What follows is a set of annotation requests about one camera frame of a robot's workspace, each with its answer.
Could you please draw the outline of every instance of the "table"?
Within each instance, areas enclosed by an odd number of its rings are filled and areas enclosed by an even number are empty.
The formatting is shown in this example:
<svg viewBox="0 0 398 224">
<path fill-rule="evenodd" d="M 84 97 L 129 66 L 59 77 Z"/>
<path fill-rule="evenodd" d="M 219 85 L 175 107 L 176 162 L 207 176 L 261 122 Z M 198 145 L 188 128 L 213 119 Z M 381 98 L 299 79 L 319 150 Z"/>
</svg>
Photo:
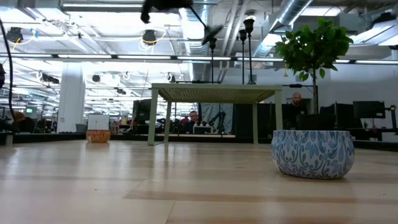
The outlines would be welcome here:
<svg viewBox="0 0 398 224">
<path fill-rule="evenodd" d="M 258 144 L 257 104 L 275 95 L 276 129 L 282 129 L 282 87 L 275 85 L 220 85 L 153 83 L 148 145 L 155 144 L 157 98 L 167 101 L 164 142 L 169 141 L 172 103 L 244 103 L 253 108 L 253 142 Z"/>
</svg>

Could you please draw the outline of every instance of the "tree trunk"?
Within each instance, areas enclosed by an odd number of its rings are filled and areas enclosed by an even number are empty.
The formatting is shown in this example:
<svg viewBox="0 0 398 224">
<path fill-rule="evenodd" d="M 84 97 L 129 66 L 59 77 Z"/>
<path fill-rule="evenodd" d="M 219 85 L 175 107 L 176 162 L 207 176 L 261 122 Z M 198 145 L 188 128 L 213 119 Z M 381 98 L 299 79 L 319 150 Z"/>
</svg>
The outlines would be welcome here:
<svg viewBox="0 0 398 224">
<path fill-rule="evenodd" d="M 313 87 L 313 113 L 318 114 L 318 88 L 317 88 L 317 70 L 313 69 L 313 77 L 312 77 L 312 87 Z"/>
</svg>

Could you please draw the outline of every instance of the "desk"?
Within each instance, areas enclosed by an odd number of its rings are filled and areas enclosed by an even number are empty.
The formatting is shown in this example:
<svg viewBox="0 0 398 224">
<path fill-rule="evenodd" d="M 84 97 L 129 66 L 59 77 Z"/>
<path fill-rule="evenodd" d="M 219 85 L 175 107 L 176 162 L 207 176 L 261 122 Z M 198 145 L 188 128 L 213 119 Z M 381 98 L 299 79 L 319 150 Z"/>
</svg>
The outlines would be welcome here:
<svg viewBox="0 0 398 224">
<path fill-rule="evenodd" d="M 219 85 L 193 83 L 154 83 L 150 105 L 148 145 L 155 144 L 157 97 L 167 101 L 164 142 L 169 141 L 172 103 L 244 103 L 253 108 L 253 142 L 258 144 L 257 104 L 275 95 L 276 129 L 282 129 L 282 87 L 265 85 Z"/>
<path fill-rule="evenodd" d="M 369 138 L 377 138 L 378 141 L 383 141 L 383 133 L 398 133 L 398 129 L 392 128 L 348 128 L 347 131 L 349 131 L 350 135 L 355 137 L 355 140 L 369 140 Z"/>
</svg>

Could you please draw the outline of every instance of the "bald man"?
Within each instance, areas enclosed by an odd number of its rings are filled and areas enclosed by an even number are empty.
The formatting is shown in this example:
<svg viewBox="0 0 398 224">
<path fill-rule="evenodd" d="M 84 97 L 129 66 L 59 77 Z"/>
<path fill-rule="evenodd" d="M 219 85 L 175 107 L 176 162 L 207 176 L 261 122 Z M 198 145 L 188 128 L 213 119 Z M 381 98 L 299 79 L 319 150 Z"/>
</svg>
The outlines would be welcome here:
<svg viewBox="0 0 398 224">
<path fill-rule="evenodd" d="M 308 114 L 307 108 L 305 105 L 302 104 L 302 97 L 300 93 L 293 93 L 292 95 L 292 104 L 289 106 L 289 117 L 288 122 L 289 122 L 289 127 L 290 128 L 296 128 L 297 122 L 296 122 L 296 116 L 300 114 Z"/>
</svg>

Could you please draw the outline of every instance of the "table top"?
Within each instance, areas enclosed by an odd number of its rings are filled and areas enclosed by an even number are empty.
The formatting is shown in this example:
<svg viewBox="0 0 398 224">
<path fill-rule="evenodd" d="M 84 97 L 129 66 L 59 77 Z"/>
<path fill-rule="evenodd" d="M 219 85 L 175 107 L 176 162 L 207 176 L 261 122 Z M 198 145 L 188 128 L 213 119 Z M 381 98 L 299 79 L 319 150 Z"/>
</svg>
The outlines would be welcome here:
<svg viewBox="0 0 398 224">
<path fill-rule="evenodd" d="M 153 83 L 153 88 L 159 89 L 159 95 L 167 101 L 186 103 L 258 103 L 282 90 L 275 85 L 193 83 Z"/>
</svg>

